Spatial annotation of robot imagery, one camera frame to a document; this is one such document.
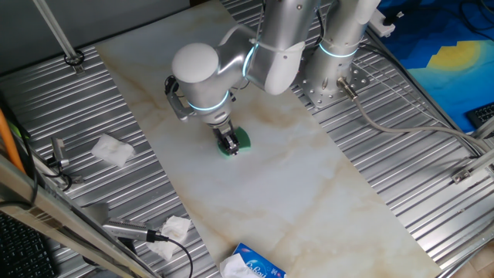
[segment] yellow pattern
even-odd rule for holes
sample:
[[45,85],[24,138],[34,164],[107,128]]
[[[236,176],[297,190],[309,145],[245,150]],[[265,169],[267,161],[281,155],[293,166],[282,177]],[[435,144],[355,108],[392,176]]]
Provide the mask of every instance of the yellow pattern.
[[456,46],[443,46],[433,55],[427,67],[445,71],[466,70],[475,65],[480,57],[478,41],[458,42]]

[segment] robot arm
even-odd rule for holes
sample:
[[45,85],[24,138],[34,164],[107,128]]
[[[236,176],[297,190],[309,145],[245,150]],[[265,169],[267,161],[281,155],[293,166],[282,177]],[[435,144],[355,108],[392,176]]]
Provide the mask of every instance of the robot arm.
[[[350,64],[367,22],[380,0],[340,0],[328,12],[328,30],[307,66],[310,84],[320,93],[337,89],[339,77],[351,78]],[[230,120],[229,89],[243,79],[267,93],[286,91],[299,70],[305,39],[319,0],[266,0],[260,39],[237,25],[215,48],[204,43],[184,46],[172,62],[172,71],[187,98],[185,108],[168,84],[167,98],[180,120],[200,117],[231,155],[239,142]]]

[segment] green object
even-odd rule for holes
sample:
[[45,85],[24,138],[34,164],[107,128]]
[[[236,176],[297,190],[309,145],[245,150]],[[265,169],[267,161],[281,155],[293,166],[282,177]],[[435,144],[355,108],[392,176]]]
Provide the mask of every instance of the green object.
[[[235,135],[237,136],[237,139],[239,139],[239,153],[250,148],[250,146],[251,146],[250,145],[250,138],[247,135],[247,132],[245,132],[243,128],[238,127],[235,130]],[[219,142],[217,143],[217,146],[218,146],[219,151],[224,156],[230,157],[228,152],[225,150],[225,148]]]
[[22,135],[21,135],[21,131],[19,131],[19,129],[11,122],[8,122],[8,126],[10,127],[10,130],[15,133],[15,135],[19,136],[20,138],[22,138]]

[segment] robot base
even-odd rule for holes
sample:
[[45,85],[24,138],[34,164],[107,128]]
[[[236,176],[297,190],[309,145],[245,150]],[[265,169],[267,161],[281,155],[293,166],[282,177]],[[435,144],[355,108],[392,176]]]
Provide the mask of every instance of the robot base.
[[[303,59],[300,63],[299,74],[295,78],[295,81],[293,81],[293,85],[300,87],[302,93],[309,97],[310,102],[314,104],[316,109],[323,109],[342,98],[347,98],[347,95],[336,84],[327,84],[323,89],[322,84],[311,83],[310,76],[306,76],[305,66],[306,60]],[[363,70],[352,65],[350,72],[351,78],[347,82],[355,91],[369,85],[369,78]]]

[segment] green sponge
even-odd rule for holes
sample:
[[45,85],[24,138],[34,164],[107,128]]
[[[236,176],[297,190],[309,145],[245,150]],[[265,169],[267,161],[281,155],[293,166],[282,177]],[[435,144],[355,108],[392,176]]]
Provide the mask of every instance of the green sponge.
[[[239,152],[242,150],[247,150],[250,148],[250,138],[247,135],[247,132],[244,131],[243,128],[238,127],[235,130],[235,135],[237,136],[237,139],[239,140]],[[219,151],[226,157],[230,157],[228,152],[225,150],[225,148],[218,142],[217,144]]]

